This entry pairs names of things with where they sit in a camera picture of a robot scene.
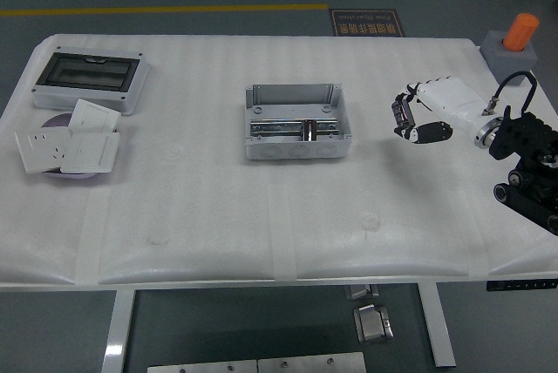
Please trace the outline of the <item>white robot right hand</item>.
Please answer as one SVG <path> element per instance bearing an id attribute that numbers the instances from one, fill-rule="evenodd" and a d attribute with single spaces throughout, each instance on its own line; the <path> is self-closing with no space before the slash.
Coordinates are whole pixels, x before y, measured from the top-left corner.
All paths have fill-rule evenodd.
<path id="1" fill-rule="evenodd" d="M 411 111 L 415 100 L 437 119 L 417 125 Z M 448 140 L 455 129 L 462 130 L 481 149 L 493 141 L 500 117 L 485 115 L 483 99 L 460 78 L 447 77 L 406 86 L 396 96 L 391 109 L 396 121 L 394 132 L 413 144 L 431 144 Z"/>

